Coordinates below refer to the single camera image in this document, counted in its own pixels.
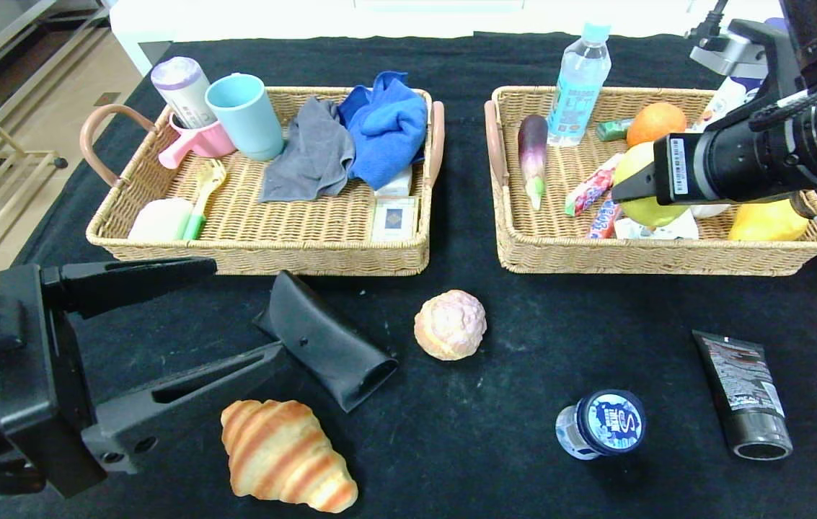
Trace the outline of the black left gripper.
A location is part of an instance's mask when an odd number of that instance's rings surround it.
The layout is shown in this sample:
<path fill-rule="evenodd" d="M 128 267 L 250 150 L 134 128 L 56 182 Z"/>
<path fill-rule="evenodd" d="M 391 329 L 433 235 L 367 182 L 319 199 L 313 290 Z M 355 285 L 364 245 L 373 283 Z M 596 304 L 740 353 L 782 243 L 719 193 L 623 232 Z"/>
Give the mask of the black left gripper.
<path fill-rule="evenodd" d="M 286 353 L 273 342 L 148 382 L 92 407 L 66 312 L 91 319 L 171 293 L 217 272 L 210 257 L 89 262 L 0 273 L 0 497 L 52 487 L 69 498 L 145 469 L 270 380 Z"/>

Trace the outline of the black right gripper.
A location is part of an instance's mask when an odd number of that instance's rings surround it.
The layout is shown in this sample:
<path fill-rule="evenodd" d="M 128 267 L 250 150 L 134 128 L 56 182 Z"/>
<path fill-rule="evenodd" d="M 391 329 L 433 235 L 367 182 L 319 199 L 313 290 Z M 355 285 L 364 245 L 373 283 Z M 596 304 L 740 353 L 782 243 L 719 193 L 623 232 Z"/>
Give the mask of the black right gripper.
<path fill-rule="evenodd" d="M 618 164 L 612 200 L 656 197 L 661 205 L 704 205 L 767 198 L 769 178 L 757 155 L 757 139 L 745 122 L 668 134 L 653 144 L 655 161 Z"/>

